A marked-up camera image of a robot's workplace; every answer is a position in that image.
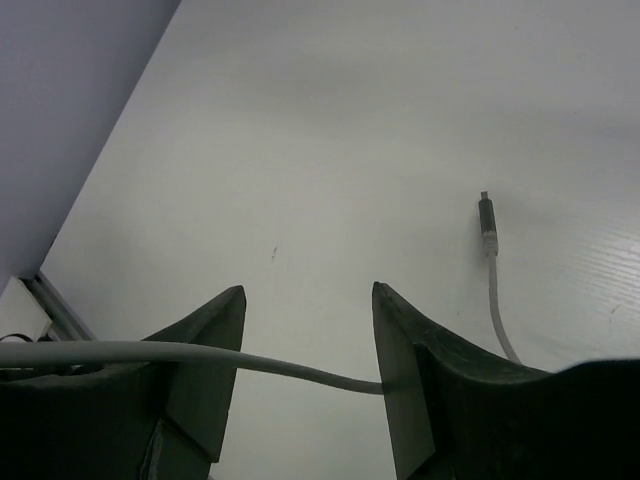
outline white cable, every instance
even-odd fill
[[[382,385],[248,353],[171,342],[41,342],[0,344],[0,369],[135,362],[214,362],[273,373],[351,392],[381,395]]]
[[[515,350],[509,342],[507,332],[504,331],[504,325],[502,325],[502,318],[500,317],[500,305],[498,304],[498,265],[496,262],[496,253],[490,251],[487,253],[489,260],[489,310],[491,312],[491,321],[493,322],[493,329],[496,331],[498,341],[502,345],[504,353],[507,358],[514,363],[522,365],[522,362],[516,355]]]

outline white table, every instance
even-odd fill
[[[377,379],[370,290],[529,365],[640,352],[640,9],[184,0],[43,266],[101,339],[243,284],[243,350]],[[382,398],[239,372],[222,480],[392,479]]]

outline gray strip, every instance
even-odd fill
[[[33,279],[21,279],[40,307],[51,318],[49,335],[56,340],[96,340],[96,336],[64,301],[42,272]]]

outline white object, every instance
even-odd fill
[[[102,340],[235,284],[243,350],[377,379],[370,292],[523,363],[640,351],[640,9],[185,0],[43,266]],[[394,478],[381,398],[239,372],[214,477]]]
[[[0,337],[22,333],[36,341],[50,324],[51,320],[29,290],[19,279],[11,277],[0,296]]]

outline cable connector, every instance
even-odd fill
[[[480,229],[482,231],[482,250],[485,255],[498,256],[498,230],[496,229],[496,217],[493,213],[493,202],[489,199],[488,192],[480,193],[478,202],[480,211]]]

